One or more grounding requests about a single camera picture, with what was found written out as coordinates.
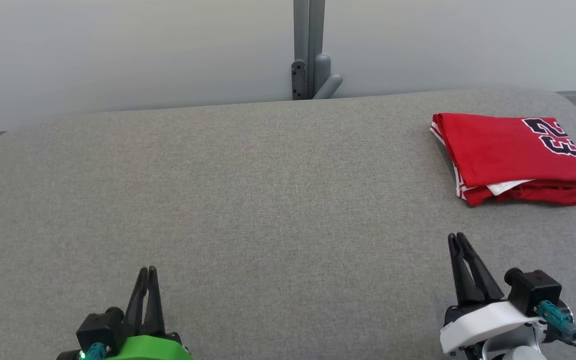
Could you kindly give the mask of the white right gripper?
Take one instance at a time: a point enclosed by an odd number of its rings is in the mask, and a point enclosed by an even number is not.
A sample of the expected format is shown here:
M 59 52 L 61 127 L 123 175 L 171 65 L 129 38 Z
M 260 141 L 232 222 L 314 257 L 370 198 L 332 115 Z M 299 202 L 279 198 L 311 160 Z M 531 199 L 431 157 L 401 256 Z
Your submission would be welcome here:
M 505 294 L 464 233 L 450 233 L 448 248 L 457 306 L 492 304 L 445 325 L 439 331 L 443 353 L 470 349 L 476 356 L 541 356 L 540 318 L 526 317 L 509 301 L 502 301 Z

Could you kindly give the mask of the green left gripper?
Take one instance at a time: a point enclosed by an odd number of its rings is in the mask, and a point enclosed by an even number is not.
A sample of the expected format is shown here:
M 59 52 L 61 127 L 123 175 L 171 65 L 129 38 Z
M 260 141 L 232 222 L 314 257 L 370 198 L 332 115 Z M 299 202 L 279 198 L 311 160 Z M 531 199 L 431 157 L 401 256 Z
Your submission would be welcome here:
M 143 319 L 143 303 L 147 304 Z M 142 267 L 135 281 L 123 319 L 125 343 L 118 354 L 106 360 L 192 360 L 179 334 L 166 333 L 158 272 L 155 266 Z

